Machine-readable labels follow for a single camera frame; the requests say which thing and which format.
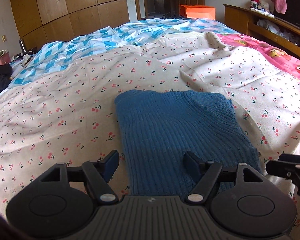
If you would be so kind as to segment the orange box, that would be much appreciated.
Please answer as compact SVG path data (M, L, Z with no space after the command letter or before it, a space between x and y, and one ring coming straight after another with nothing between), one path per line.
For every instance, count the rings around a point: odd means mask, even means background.
M179 15L186 18L216 19L215 7L205 5L179 5Z

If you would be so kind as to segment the wooden wardrobe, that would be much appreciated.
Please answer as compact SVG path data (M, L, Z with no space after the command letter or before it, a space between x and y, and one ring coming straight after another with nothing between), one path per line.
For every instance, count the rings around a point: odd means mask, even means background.
M70 41L129 21L126 0L10 0L18 34L26 49Z

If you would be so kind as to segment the white cherry print bedsheet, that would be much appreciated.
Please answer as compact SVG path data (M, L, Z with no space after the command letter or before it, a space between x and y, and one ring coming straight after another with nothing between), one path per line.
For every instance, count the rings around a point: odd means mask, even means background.
M261 164L300 155L300 61L242 34L165 34L80 56L0 95L0 214L53 164L121 150L115 100L130 90L192 90L231 100Z

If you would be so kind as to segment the blue striped knit sweater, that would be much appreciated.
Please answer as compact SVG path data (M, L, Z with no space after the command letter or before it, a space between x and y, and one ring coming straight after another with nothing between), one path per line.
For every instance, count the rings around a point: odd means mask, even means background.
M132 194L185 197L194 187L183 165L187 151L225 167L261 170L257 149L222 94L130 90L114 103Z

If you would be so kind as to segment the plush toys on shelf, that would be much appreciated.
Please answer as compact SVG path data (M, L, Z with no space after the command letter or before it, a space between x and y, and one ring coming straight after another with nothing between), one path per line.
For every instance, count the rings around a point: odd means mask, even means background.
M270 12L269 4L262 0L251 0L250 7L260 11Z

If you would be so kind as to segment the wooden shelf cabinet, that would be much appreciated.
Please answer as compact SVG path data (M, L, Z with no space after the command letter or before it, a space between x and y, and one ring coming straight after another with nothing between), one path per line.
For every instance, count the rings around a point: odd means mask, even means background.
M300 59L300 29L286 21L226 4L224 23L239 33L268 42Z

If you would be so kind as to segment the blue white checkered quilt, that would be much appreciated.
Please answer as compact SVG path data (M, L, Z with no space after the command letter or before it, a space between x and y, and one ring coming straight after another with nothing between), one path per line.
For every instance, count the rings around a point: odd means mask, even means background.
M68 42L55 41L43 45L7 88L31 83L47 73L63 71L73 61L82 57L102 54L125 45L141 46L164 34L188 32L237 34L237 31L225 24L207 18L191 20L153 18L128 22L116 28L105 27Z

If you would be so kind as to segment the pink cartoon blanket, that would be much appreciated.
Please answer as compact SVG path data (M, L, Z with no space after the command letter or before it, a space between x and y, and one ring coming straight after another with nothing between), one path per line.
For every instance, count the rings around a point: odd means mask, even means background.
M259 51L272 65L300 80L300 60L284 50L243 34L218 34L220 40L233 47L248 47Z

